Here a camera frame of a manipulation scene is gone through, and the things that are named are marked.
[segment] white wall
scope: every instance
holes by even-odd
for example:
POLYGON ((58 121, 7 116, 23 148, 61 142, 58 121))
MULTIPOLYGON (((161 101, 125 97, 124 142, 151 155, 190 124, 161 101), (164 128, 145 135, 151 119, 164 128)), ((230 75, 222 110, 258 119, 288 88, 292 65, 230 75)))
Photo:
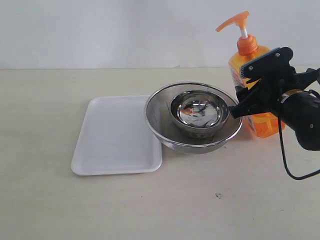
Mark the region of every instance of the white wall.
POLYGON ((248 10, 260 44, 320 65, 317 0, 1 0, 0 68, 226 66, 240 31, 216 27, 248 10))

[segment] orange pump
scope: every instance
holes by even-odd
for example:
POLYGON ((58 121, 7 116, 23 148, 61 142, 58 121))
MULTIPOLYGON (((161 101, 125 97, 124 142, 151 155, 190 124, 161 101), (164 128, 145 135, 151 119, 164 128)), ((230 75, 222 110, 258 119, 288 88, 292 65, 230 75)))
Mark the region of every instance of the orange pump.
MULTIPOLYGON (((229 60, 229 67, 235 87, 241 86, 250 89, 256 82, 246 83, 249 79, 240 77, 240 67, 252 59, 269 52, 270 49, 266 46, 258 45, 256 37, 247 33, 246 23, 248 16, 249 12, 243 11, 222 23, 216 28, 216 31, 220 32, 231 24, 236 24, 240 28, 241 37, 239 37, 236 44, 238 52, 229 60)), ((279 131, 278 118, 270 112, 246 116, 245 120, 258 137, 268 137, 279 131)), ((284 129, 285 124, 281 123, 281 127, 284 129)))

